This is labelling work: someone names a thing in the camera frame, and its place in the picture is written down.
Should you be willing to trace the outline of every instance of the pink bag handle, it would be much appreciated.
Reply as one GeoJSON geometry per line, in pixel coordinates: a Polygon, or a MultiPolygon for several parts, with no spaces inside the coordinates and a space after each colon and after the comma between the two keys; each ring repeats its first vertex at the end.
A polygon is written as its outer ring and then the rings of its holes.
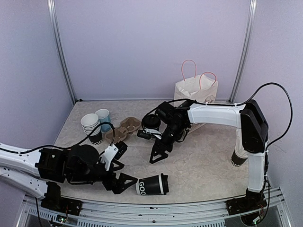
{"type": "Polygon", "coordinates": [[[195,64],[195,78],[196,78],[196,74],[197,74],[197,65],[196,65],[196,63],[195,63],[193,60],[190,60],[190,59],[185,60],[185,61],[182,63],[182,66],[181,66],[181,72],[182,72],[182,76],[183,76],[184,81],[185,81],[185,77],[184,77],[184,73],[183,73],[183,65],[184,65],[184,63],[187,62],[187,61],[192,61],[192,62],[195,64]]]}
{"type": "MultiPolygon", "coordinates": [[[[210,74],[213,74],[213,75],[214,75],[214,83],[213,83],[213,85],[214,85],[215,82],[217,81],[217,76],[216,76],[214,73],[212,73],[212,72],[204,72],[204,73],[210,73],[210,74]]],[[[203,75],[204,73],[201,74],[200,80],[199,80],[200,90],[201,90],[201,77],[202,77],[202,75],[203,75]]]]}

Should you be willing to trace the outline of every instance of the white paper cup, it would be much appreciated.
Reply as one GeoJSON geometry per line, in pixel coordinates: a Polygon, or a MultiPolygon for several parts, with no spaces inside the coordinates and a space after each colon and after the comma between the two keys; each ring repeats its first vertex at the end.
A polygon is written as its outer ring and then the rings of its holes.
{"type": "Polygon", "coordinates": [[[94,128],[96,128],[98,124],[99,124],[99,122],[98,122],[96,125],[92,126],[92,127],[84,127],[84,126],[82,126],[82,128],[83,128],[84,130],[86,130],[86,131],[93,131],[94,128]]]}
{"type": "MultiPolygon", "coordinates": [[[[101,127],[99,126],[99,127],[94,131],[94,133],[92,134],[92,136],[97,135],[100,131],[101,131],[101,127]]],[[[87,131],[87,130],[84,129],[84,132],[85,132],[87,135],[89,135],[89,134],[92,132],[92,130],[87,131]]]]}
{"type": "Polygon", "coordinates": [[[109,111],[107,109],[99,109],[95,112],[99,119],[103,119],[109,116],[109,111]]]}
{"type": "Polygon", "coordinates": [[[89,113],[82,117],[81,124],[84,128],[93,128],[99,123],[99,117],[95,113],[89,113]]]}

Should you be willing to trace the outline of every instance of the white paper bag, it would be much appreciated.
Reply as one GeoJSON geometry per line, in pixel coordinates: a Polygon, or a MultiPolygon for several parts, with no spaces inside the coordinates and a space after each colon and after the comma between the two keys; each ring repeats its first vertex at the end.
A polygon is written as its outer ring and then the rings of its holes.
{"type": "MultiPolygon", "coordinates": [[[[174,99],[176,100],[181,98],[189,98],[202,103],[212,103],[216,98],[218,90],[218,81],[216,75],[212,72],[205,72],[198,76],[195,75],[191,78],[185,78],[183,74],[183,65],[187,61],[192,60],[186,60],[182,64],[181,71],[183,75],[183,80],[177,82],[175,85],[174,99]],[[207,77],[205,75],[207,73],[214,75],[215,79],[207,77]]],[[[175,102],[174,105],[179,106],[181,103],[182,102],[175,102]]]]}

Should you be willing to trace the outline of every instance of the black cable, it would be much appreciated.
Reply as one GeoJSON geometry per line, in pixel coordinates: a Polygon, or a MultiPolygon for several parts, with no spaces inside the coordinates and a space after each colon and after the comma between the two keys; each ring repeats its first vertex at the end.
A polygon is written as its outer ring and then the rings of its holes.
{"type": "Polygon", "coordinates": [[[40,224],[40,227],[43,227],[42,222],[41,222],[41,218],[40,218],[40,214],[39,214],[38,199],[36,197],[35,197],[35,199],[36,199],[36,206],[37,206],[37,214],[38,214],[39,224],[40,224]]]}
{"type": "Polygon", "coordinates": [[[267,204],[267,209],[266,209],[266,212],[265,212],[265,215],[263,216],[263,218],[257,223],[257,225],[258,224],[260,224],[264,219],[265,219],[265,217],[266,217],[266,215],[267,215],[267,213],[268,213],[268,210],[269,210],[269,204],[270,204],[270,188],[271,188],[271,186],[270,186],[270,183],[269,183],[269,180],[268,180],[268,178],[266,177],[266,182],[267,182],[267,184],[268,184],[268,204],[267,204]]]}
{"type": "MultiPolygon", "coordinates": [[[[266,87],[266,86],[269,86],[269,85],[278,86],[278,87],[280,87],[280,88],[285,92],[285,94],[286,94],[286,96],[287,96],[287,99],[288,99],[288,102],[289,102],[289,106],[290,106],[290,119],[289,119],[289,124],[288,124],[288,126],[287,126],[285,132],[284,132],[281,136],[279,136],[278,138],[276,138],[275,140],[273,140],[272,142],[270,142],[270,143],[266,146],[266,150],[267,150],[268,147],[269,147],[270,145],[272,145],[273,143],[277,142],[278,140],[280,140],[281,138],[283,138],[283,137],[287,134],[287,132],[288,132],[288,130],[289,130],[291,124],[292,124],[292,121],[293,121],[293,114],[294,114],[294,113],[293,113],[293,104],[292,104],[292,101],[291,101],[291,99],[290,99],[290,96],[289,96],[288,92],[286,91],[286,89],[285,89],[282,85],[280,85],[280,84],[278,84],[278,83],[275,83],[275,82],[269,82],[269,83],[263,84],[263,85],[261,85],[261,86],[252,94],[252,96],[251,96],[249,99],[247,99],[247,100],[246,100],[245,102],[243,102],[243,103],[239,103],[239,104],[236,104],[236,105],[235,105],[235,104],[220,104],[220,103],[200,103],[200,102],[197,102],[196,100],[194,100],[194,103],[195,103],[195,104],[200,104],[200,105],[214,105],[214,106],[241,106],[241,105],[245,105],[245,104],[248,103],[251,99],[253,99],[253,97],[254,97],[254,96],[255,96],[263,87],[266,87]]],[[[182,98],[182,99],[177,99],[177,100],[168,101],[168,103],[177,102],[177,101],[192,101],[192,100],[191,100],[191,99],[188,99],[188,98],[182,98]]],[[[151,110],[150,112],[148,112],[144,117],[146,117],[147,115],[149,115],[151,112],[153,112],[153,111],[156,110],[156,109],[157,109],[157,107],[154,108],[153,110],[151,110]]]]}
{"type": "Polygon", "coordinates": [[[55,146],[55,145],[43,145],[43,146],[39,146],[39,147],[36,147],[36,148],[33,148],[33,149],[30,149],[30,150],[27,150],[27,151],[23,151],[23,152],[17,152],[17,151],[12,151],[12,150],[7,150],[7,149],[4,149],[4,148],[0,148],[0,150],[3,150],[3,151],[6,151],[6,152],[9,152],[9,153],[12,153],[12,154],[21,154],[21,155],[24,155],[24,154],[28,154],[28,153],[31,153],[35,150],[38,150],[38,149],[41,149],[41,148],[56,148],[56,149],[60,149],[60,150],[69,150],[71,149],[73,146],[77,146],[77,145],[80,145],[81,143],[83,143],[85,140],[87,140],[89,138],[89,136],[91,136],[95,130],[97,130],[97,128],[103,124],[108,124],[112,130],[113,130],[113,137],[112,137],[112,140],[110,142],[110,146],[113,145],[114,143],[114,140],[115,140],[115,128],[114,126],[112,125],[112,123],[110,122],[102,122],[100,124],[98,124],[94,129],[93,131],[90,132],[89,135],[87,135],[84,139],[82,139],[81,141],[79,141],[78,143],[70,146],[70,147],[67,147],[67,148],[63,148],[63,147],[59,147],[59,146],[55,146]]]}
{"type": "Polygon", "coordinates": [[[99,154],[99,159],[98,159],[98,160],[99,160],[99,163],[101,163],[101,158],[102,158],[101,156],[102,156],[104,153],[105,153],[105,151],[102,151],[102,152],[99,154]]]}

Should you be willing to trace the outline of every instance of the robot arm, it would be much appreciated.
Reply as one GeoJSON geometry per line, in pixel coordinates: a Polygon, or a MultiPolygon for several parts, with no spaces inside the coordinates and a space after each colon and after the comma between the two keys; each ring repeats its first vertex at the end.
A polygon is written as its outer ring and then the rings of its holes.
{"type": "Polygon", "coordinates": [[[187,100],[178,107],[167,102],[160,104],[155,115],[167,124],[163,133],[146,129],[147,134],[155,138],[151,150],[150,163],[156,163],[168,157],[174,142],[182,142],[193,123],[213,123],[229,125],[237,128],[237,143],[232,162],[234,166],[241,165],[246,157],[249,163],[249,183],[246,197],[241,200],[228,201],[230,214],[246,212],[266,206],[263,191],[267,171],[267,132],[268,124],[257,102],[250,100],[245,105],[202,105],[194,100],[187,100]]]}
{"type": "Polygon", "coordinates": [[[55,182],[63,183],[66,179],[70,184],[93,184],[100,181],[106,190],[120,194],[137,182],[136,178],[123,173],[116,179],[114,171],[124,167],[118,160],[126,150],[124,142],[108,146],[100,155],[90,145],[77,145],[69,150],[43,148],[27,153],[27,149],[0,144],[0,177],[42,200],[42,207],[79,215],[82,202],[61,197],[61,189],[55,182]]]}

